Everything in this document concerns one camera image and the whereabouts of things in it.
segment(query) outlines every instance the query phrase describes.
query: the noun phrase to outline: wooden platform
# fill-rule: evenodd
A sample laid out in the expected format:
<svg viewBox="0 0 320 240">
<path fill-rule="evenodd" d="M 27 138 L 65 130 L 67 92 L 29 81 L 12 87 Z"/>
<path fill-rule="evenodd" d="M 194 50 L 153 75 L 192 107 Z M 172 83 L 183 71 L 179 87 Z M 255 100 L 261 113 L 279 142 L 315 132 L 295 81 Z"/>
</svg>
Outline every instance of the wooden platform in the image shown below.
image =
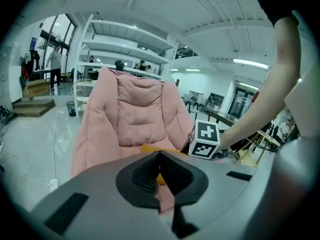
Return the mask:
<svg viewBox="0 0 320 240">
<path fill-rule="evenodd" d="M 18 117 L 39 118 L 55 106 L 55 101 L 53 99 L 23 100 L 13 106 Z"/>
</svg>

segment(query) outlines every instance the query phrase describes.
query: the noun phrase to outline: table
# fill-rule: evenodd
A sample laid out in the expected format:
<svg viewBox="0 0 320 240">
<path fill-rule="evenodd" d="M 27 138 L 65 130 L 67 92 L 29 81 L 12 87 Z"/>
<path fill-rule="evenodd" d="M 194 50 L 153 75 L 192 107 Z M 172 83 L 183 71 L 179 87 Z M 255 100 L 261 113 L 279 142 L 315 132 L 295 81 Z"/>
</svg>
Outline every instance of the table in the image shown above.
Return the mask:
<svg viewBox="0 0 320 240">
<path fill-rule="evenodd" d="M 229 114 L 225 114 L 219 111 L 206 110 L 205 113 L 208 115 L 208 121 L 210 121 L 210 117 L 213 117 L 216 119 L 217 124 L 219 122 L 222 122 L 225 125 L 231 127 L 236 122 L 236 120 L 234 120 Z"/>
<path fill-rule="evenodd" d="M 208 115 L 208 121 L 210 120 L 210 117 L 213 117 L 216 119 L 216 123 L 218 123 L 219 121 L 221 121 L 222 123 L 224 123 L 225 125 L 231 127 L 234 125 L 234 123 L 236 122 L 236 120 L 233 120 L 230 115 L 228 114 L 224 114 L 224 113 L 221 113 L 219 111 L 210 111 L 210 110 L 206 110 L 205 113 Z M 258 130 L 257 133 L 255 134 L 255 136 L 253 137 L 253 139 L 256 139 L 258 136 L 260 135 L 257 143 L 260 143 L 264 138 L 266 139 L 266 142 L 264 144 L 264 148 L 266 148 L 268 146 L 268 144 L 270 142 L 274 143 L 275 145 L 277 145 L 278 147 L 280 147 L 280 143 L 278 141 L 276 141 L 274 138 L 272 138 L 270 135 L 266 134 L 264 131 L 262 130 Z M 252 147 L 248 150 L 248 151 L 244 151 L 244 149 L 250 145 L 251 142 L 248 142 L 247 144 L 245 144 L 240 150 L 238 150 L 234 155 L 235 155 L 235 158 L 238 160 L 238 162 L 241 162 L 243 161 L 248 153 L 250 153 L 254 148 L 255 148 L 255 145 L 252 145 Z M 257 167 L 262 156 L 264 155 L 265 153 L 265 149 L 262 150 L 258 160 L 255 162 L 255 163 L 250 163 L 252 166 L 254 167 Z"/>
</svg>

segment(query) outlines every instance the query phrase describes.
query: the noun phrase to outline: ceiling light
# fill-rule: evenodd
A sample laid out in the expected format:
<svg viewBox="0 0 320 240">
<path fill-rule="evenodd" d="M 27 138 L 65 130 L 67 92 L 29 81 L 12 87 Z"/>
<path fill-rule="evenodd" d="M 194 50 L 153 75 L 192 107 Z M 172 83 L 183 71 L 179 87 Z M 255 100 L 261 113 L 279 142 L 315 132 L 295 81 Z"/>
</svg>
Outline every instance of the ceiling light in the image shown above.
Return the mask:
<svg viewBox="0 0 320 240">
<path fill-rule="evenodd" d="M 266 64 L 262 64 L 262 63 L 258 63 L 258 62 L 254 62 L 254 61 L 250 61 L 250 60 L 245 60 L 245 59 L 234 58 L 233 61 L 236 63 L 248 64 L 248 65 L 257 66 L 257 67 L 264 68 L 264 69 L 268 68 L 268 65 L 266 65 Z"/>
<path fill-rule="evenodd" d="M 240 82 L 239 84 L 242 85 L 242 86 L 250 87 L 250 88 L 255 89 L 255 90 L 259 90 L 259 88 L 251 86 L 251 85 L 243 83 L 243 82 Z"/>
</svg>

